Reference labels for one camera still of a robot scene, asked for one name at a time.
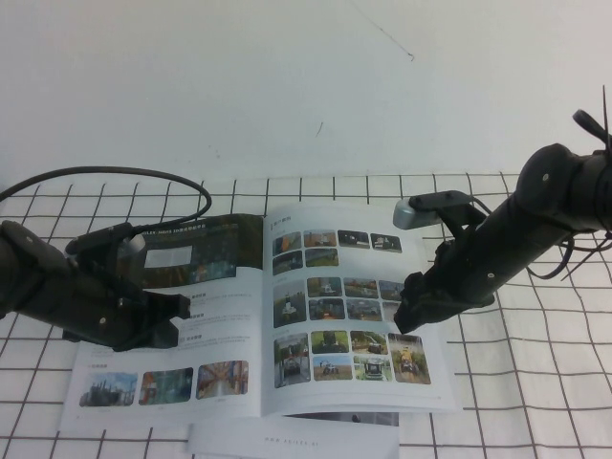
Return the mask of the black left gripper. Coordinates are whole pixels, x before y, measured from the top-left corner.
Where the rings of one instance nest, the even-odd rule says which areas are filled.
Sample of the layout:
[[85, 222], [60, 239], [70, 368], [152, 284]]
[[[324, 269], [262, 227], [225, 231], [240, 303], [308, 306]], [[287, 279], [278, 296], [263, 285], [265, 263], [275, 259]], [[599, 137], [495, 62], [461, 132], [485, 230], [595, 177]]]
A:
[[76, 286], [69, 304], [69, 323], [62, 327], [64, 339], [90, 342], [117, 352], [178, 345], [179, 329], [172, 318], [191, 317], [189, 297], [147, 293], [83, 255], [73, 256], [70, 261]]

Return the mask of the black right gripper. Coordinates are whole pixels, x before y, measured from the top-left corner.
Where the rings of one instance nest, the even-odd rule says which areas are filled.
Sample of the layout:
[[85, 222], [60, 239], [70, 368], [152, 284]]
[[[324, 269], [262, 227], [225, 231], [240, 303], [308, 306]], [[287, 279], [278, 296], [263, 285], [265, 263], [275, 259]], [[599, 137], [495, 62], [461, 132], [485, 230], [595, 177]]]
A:
[[469, 227], [436, 250], [434, 265], [404, 280], [394, 322], [401, 334], [438, 323], [494, 302], [495, 288], [486, 273], [494, 227]]

